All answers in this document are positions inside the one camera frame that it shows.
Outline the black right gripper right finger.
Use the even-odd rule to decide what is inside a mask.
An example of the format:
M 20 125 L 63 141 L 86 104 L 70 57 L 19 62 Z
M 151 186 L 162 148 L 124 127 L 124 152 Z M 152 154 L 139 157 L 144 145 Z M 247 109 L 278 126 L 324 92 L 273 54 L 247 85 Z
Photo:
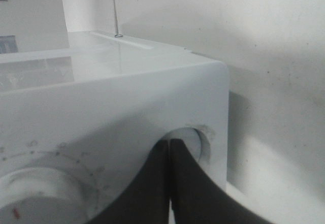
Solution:
M 170 141 L 170 169 L 175 223 L 269 223 L 217 186 L 181 139 Z

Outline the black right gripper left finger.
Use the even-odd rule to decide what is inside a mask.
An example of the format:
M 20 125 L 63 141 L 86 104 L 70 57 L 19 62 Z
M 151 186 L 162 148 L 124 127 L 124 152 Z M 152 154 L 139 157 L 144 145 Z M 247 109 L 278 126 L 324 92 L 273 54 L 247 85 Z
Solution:
M 93 223 L 168 223 L 169 204 L 169 146 L 160 140 L 129 186 Z

